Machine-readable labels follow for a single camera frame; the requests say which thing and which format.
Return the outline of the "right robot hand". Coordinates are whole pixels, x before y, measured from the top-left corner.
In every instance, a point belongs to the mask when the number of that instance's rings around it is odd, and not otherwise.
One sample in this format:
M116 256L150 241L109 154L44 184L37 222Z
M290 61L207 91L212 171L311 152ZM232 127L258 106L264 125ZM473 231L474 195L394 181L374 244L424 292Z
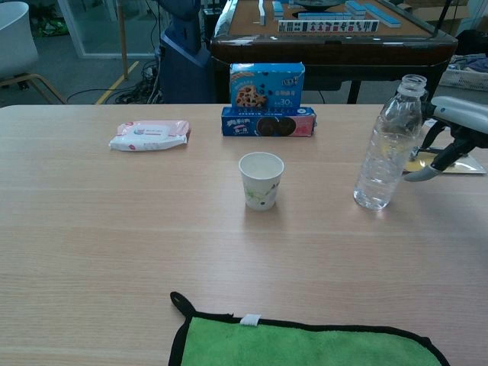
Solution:
M422 103L422 118L432 118L435 123L425 135L422 144L413 150L415 156L429 150L435 138L446 128L450 129L454 141L439 150L430 165L406 174L405 181L430 180L473 149L488 149L488 104L438 96L430 102Z

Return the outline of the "clear plastic bottle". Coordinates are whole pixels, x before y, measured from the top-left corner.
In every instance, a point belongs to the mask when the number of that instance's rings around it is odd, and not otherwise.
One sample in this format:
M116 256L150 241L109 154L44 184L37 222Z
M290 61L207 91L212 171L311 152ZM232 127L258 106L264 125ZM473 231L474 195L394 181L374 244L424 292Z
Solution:
M405 75L380 111L353 192L360 206L381 210L389 204L423 125L426 83L424 76Z

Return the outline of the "white paper cup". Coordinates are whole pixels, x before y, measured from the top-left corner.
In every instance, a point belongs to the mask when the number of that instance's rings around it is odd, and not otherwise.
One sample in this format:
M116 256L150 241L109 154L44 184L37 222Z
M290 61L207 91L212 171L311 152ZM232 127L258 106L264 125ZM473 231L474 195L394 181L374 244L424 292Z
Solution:
M271 209L285 167L281 158L269 152L251 152L239 160L238 167L246 205L258 211Z

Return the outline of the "yellow razor blister pack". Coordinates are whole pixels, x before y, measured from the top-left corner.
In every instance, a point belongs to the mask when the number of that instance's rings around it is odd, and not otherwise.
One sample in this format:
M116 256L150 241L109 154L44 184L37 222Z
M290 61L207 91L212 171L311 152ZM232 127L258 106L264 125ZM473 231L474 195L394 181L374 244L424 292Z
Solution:
M404 168L405 173L417 172L430 165L441 149L429 147L422 149L416 146L410 153ZM485 175L487 170L471 155L464 155L444 170L445 174L475 174Z

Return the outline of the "white plastic basket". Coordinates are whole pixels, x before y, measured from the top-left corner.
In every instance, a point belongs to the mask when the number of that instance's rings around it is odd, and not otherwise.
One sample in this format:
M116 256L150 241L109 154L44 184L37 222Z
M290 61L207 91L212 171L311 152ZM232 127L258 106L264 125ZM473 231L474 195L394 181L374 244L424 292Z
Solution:
M488 56L485 53L452 56L439 85L488 92Z

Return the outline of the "black bag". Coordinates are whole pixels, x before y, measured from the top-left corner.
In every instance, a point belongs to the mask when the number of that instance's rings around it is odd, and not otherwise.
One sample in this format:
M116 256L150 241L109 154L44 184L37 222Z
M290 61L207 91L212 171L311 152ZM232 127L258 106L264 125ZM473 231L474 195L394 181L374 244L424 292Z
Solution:
M457 36L456 55L481 54L488 55L488 33L478 30L463 30Z

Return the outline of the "brown mahjong table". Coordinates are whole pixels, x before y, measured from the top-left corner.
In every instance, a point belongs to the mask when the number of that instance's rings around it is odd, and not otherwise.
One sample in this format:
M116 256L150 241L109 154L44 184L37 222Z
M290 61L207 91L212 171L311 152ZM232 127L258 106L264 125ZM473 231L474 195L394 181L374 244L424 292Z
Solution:
M357 101L363 81L396 81L406 74L425 76L435 93L458 41L388 0L370 3L400 21L379 24L374 33L284 33L278 30L272 0L264 0L266 20L259 22L258 0L227 0L210 41L216 100L230 102L230 64L298 63L305 65L306 90L337 90L351 82L348 103Z

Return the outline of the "dark blue Oreo box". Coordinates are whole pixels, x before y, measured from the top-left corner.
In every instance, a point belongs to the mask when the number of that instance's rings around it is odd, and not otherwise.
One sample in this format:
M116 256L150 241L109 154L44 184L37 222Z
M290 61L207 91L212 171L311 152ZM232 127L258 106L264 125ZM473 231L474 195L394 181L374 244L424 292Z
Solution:
M309 137L316 126L316 113L310 107L233 108L221 114L224 136L293 136Z

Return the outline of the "light blue cookie box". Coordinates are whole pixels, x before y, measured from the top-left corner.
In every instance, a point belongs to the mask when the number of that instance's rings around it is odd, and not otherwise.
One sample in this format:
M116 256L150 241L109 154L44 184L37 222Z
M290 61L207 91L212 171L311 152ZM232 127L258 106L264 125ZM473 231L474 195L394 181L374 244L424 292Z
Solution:
M234 108L298 108L303 63L233 63L230 101Z

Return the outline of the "green microfiber cloth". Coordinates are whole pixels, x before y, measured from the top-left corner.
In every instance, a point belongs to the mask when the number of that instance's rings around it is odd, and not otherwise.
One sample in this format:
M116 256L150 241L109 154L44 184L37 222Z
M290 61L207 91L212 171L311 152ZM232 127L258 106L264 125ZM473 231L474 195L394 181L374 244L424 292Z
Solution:
M170 293L185 318L169 366L450 366L427 337L389 326L307 325L204 313Z

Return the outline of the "pink wet wipes pack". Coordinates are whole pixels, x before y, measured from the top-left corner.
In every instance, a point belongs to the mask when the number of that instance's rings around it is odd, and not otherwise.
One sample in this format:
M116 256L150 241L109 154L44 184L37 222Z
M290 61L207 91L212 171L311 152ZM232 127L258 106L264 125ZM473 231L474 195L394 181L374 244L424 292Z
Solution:
M185 145L190 132L186 120L138 120L121 124L108 145L124 152L171 149Z

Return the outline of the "chair with wooden legs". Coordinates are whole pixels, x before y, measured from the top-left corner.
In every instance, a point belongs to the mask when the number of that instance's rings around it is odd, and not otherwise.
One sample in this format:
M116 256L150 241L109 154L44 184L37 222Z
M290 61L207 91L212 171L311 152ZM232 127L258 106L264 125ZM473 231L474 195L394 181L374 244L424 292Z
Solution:
M46 78L31 69L38 61L38 52L31 33L29 5L26 2L0 3L0 88L13 84L32 86L49 104L53 101L39 88L36 80L61 103L67 100Z

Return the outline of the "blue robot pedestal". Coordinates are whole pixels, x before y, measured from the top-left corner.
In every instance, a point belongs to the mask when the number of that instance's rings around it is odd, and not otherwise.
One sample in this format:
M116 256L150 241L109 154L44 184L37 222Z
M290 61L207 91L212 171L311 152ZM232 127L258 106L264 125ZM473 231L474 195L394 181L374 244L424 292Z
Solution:
M214 71L210 52L201 41L201 0L157 0L171 16L161 34L159 81L166 104L214 102Z

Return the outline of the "wooden post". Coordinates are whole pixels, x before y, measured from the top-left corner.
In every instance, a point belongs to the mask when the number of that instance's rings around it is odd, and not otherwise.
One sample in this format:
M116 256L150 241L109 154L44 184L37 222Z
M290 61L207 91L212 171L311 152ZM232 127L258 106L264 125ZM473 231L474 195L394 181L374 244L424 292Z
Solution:
M116 10L117 10L117 24L120 39L120 51L121 51L121 61L123 65L123 77L124 80L128 80L128 64L127 64L127 43L126 43L126 33L125 33L125 23L124 23L124 6L123 0L116 0Z

